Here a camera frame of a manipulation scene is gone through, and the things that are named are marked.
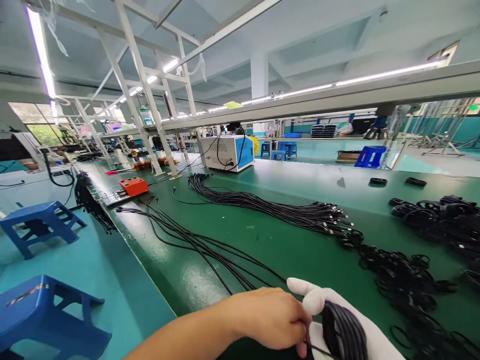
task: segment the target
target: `hand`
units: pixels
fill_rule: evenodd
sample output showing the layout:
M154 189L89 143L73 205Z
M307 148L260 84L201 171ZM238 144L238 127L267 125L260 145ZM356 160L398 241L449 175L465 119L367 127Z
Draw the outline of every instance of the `hand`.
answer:
M281 288L242 292L214 306L230 319L238 338L248 337L274 350L297 345L298 355L307 356L304 340L312 317Z
M331 288L319 287L304 280L289 277L286 284L292 293L302 295L303 308L311 316L320 314L325 306L325 301L338 304L350 310L360 321L366 334L366 347L369 360L405 360L402 354L392 345L383 332L367 317L363 316L356 308L349 304ZM312 345L330 353L323 337L322 324L312 322L308 329ZM330 359L319 351L312 350L315 360Z

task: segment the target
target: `workbench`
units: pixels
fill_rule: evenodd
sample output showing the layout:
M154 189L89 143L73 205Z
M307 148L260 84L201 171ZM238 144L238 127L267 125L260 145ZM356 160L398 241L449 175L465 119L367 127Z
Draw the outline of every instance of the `workbench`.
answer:
M118 161L125 161L126 157L119 156ZM189 154L190 161L198 156ZM176 153L175 157L182 161L178 169L183 169L183 156ZM162 175L153 176L149 170L107 176L105 171L112 168L104 160L76 166L88 172L97 199L118 190L112 187L122 179L140 176L148 184L162 179ZM466 268L464 261L446 247L417 237L400 219L392 216L388 201L390 198L400 198L416 203L420 200L439 200L444 195L457 195L480 202L478 178L263 159L255 160L253 166L240 173L232 173L202 168L198 159L191 168L181 173L180 178L150 186L151 195L158 197L159 207L180 225L238 247L285 278L296 277L336 290L376 323L406 355L409 353L399 347L389 331L391 325L403 327L403 320L377 291L375 274L360 268L356 252L341 248L332 236L289 225L264 213L216 204L191 205L175 200L172 196L174 187L179 199L201 202L195 192L188 188L188 175L199 172L214 174L206 182L209 187L251 192L270 201L293 205L307 205L310 201L338 204L354 223L353 228L363 232L365 244L387 251L400 251L408 256L428 255L431 259L430 272L436 280L456 281ZM427 181L428 184L424 188L405 184L408 177ZM370 178L384 178L388 184L384 187L369 185ZM121 205L142 208L131 200ZM145 216L117 213L115 206L107 209L107 212L177 316L202 309L228 296L200 254L162 243L153 234ZM158 233L172 240L162 231ZM244 266L274 286L287 289L266 270L249 262L245 262ZM227 269L219 264L216 268L234 292L243 291ZM438 309L432 315L447 330L461 332L478 344L480 295L461 284L457 293L435 298ZM250 358L257 358L257 355L259 359L265 358L266 354L268 358L279 356L247 340L233 348L235 350L230 348L225 357L242 359L246 357L245 351L249 352ZM282 354L286 359L291 358L291 352Z

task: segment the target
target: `orange device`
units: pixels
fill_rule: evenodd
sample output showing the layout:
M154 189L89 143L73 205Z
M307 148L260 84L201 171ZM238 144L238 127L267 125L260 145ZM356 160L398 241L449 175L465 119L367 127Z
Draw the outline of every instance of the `orange device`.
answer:
M134 197L149 191L147 182L138 176L129 177L126 180L120 180L120 186L130 197Z

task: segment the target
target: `blue stool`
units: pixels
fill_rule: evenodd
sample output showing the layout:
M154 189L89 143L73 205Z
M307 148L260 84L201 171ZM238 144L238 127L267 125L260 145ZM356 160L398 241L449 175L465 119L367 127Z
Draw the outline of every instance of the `blue stool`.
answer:
M20 237L13 227L22 223L29 231ZM68 244L77 241L79 236L72 231L75 223L79 223L82 227L87 226L59 201L23 207L0 219L0 227L10 237L25 260L34 257L29 250L30 245L45 242L56 236L63 238Z
M285 150L273 150L271 152L271 159L287 161L287 153L285 152Z
M267 153L270 156L270 143L269 142L262 142L261 143L261 151L260 156L262 157L264 153Z
M380 159L386 151L387 148L385 146L364 146L355 166L357 168L377 169L380 166Z
M55 296L62 298L58 305ZM112 336L92 323L92 305L104 302L47 275L21 283L0 294L0 353L31 339L59 349L56 360L72 356L96 360ZM63 311L73 303L81 304L82 320Z
M291 157L292 155L297 156L297 143L294 141L286 142L285 151L288 157Z

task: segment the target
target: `gloved hand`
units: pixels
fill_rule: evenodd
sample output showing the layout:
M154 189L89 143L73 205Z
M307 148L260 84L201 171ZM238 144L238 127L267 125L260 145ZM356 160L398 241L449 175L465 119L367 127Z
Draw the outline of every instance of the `gloved hand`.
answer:
M304 297L302 302L303 308L312 316L322 312L326 300L350 310L360 321L365 331L368 360L405 360L402 354L399 353L383 332L370 319L363 316L356 308L350 305L347 300L331 288L319 287L294 277L289 277L286 280L286 284L292 293ZM312 322L308 329L308 334L312 345L330 353L324 340L322 324ZM331 360L330 357L323 355L315 349L312 350L312 354L315 360Z

